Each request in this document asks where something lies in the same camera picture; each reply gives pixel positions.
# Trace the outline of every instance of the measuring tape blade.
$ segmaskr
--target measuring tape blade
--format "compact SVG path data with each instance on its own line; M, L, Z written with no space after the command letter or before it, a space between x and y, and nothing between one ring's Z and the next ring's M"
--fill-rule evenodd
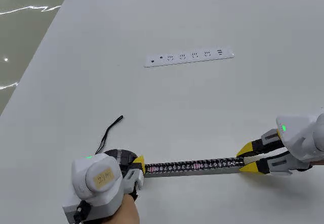
M239 173L243 158L219 158L145 165L145 177L193 176Z

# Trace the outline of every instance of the white power strip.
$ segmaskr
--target white power strip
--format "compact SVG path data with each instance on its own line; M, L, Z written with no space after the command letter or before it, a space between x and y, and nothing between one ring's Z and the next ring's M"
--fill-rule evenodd
M169 64L192 63L233 57L234 53L229 48L197 49L187 52L147 56L144 66L155 67Z

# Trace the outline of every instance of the label sticker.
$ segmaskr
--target label sticker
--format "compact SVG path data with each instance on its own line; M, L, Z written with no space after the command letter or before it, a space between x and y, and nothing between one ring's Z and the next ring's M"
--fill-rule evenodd
M106 184L111 182L114 179L114 175L112 173L111 168L107 168L106 170L99 173L97 176L93 178L93 182L95 182L95 186L97 189L101 189Z

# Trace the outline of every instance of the shiny floor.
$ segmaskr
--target shiny floor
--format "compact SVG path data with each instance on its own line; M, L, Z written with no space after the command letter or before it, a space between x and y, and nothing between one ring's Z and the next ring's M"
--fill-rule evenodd
M0 0L0 114L64 0Z

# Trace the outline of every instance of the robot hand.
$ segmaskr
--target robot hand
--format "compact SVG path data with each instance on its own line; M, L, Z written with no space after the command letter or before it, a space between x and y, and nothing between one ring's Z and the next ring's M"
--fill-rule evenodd
M124 150L110 150L72 163L72 184L63 209L69 223L112 216L125 194L134 200L143 187L142 156Z
M247 143L237 154L251 157L286 147L287 151L261 158L240 168L242 172L262 174L292 174L291 170L306 171L324 160L324 114L312 116L279 116L277 129L271 129L261 139Z

